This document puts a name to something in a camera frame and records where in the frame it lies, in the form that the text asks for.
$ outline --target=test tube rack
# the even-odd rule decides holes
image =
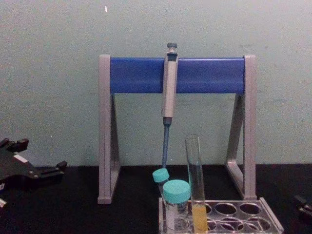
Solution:
[[[159,233],[194,233],[192,203],[188,202],[187,228],[176,232],[167,228],[165,206],[159,198]],[[206,200],[207,234],[282,234],[283,227],[268,206],[264,198],[259,200],[221,201]]]
[[[99,195],[98,204],[112,202],[120,171],[115,93],[163,91],[164,58],[99,56]],[[256,59],[179,58],[176,93],[233,93],[234,109],[225,166],[244,200],[255,194]],[[236,161],[243,129],[243,170]]]

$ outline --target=teal cap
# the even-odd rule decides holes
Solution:
[[[156,183],[160,183],[169,178],[169,173],[166,168],[160,168],[153,172],[153,178]]]
[[[191,196],[188,182],[180,179],[170,180],[163,186],[164,198],[170,203],[181,203],[187,201]]]

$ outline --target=sample vial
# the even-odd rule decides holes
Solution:
[[[160,168],[153,172],[153,179],[154,182],[158,184],[158,188],[162,197],[163,202],[164,200],[164,193],[163,193],[163,186],[169,179],[169,173],[166,168]]]
[[[199,137],[189,135],[185,138],[186,155],[191,187],[193,226],[195,233],[208,231],[204,193],[203,169],[200,161]]]
[[[191,196],[190,185],[184,180],[170,180],[163,186],[166,201],[166,224],[175,231],[183,231],[188,227],[188,200]]]

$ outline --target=black countertop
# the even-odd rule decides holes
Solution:
[[[5,191],[1,234],[157,234],[159,167],[122,167],[113,203],[98,205],[98,167],[69,167],[61,184],[31,192]],[[171,179],[187,180],[186,166],[168,166]],[[312,234],[298,219],[293,196],[312,198],[312,164],[257,165],[257,196],[264,197],[285,234]],[[208,200],[240,200],[224,166],[204,166]]]

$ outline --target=painted wall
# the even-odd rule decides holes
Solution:
[[[257,163],[312,163],[308,0],[0,1],[0,137],[30,139],[35,165],[98,163],[98,56],[258,56]],[[223,163],[234,95],[177,95],[169,163],[201,137]],[[117,95],[123,165],[160,164],[161,95]]]

